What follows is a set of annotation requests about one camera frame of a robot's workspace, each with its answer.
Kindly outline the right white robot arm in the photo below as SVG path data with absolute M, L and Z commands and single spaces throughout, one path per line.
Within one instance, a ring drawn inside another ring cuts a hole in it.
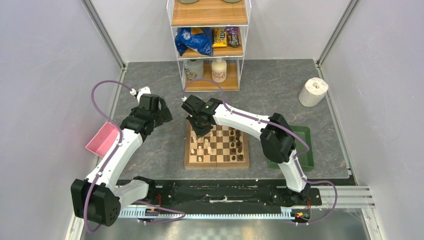
M 311 188 L 299 163 L 295 141 L 301 142 L 279 113 L 257 115 L 232 107 L 223 100 L 203 101 L 190 95 L 182 97 L 182 109 L 188 114 L 197 137 L 206 136 L 215 125 L 227 126 L 260 140 L 262 152 L 278 165 L 285 177 L 289 200 L 300 205 L 309 198 Z

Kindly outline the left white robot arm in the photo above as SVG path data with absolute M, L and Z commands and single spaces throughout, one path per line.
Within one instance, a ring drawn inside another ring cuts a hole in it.
M 121 209 L 141 200 L 152 204 L 157 198 L 154 180 L 136 176 L 130 183 L 116 189 L 117 181 L 134 152 L 146 138 L 163 123 L 173 120 L 163 97 L 143 93 L 138 106 L 121 122 L 118 135 L 110 150 L 84 180 L 75 179 L 71 184 L 74 214 L 98 226 L 111 226 Z

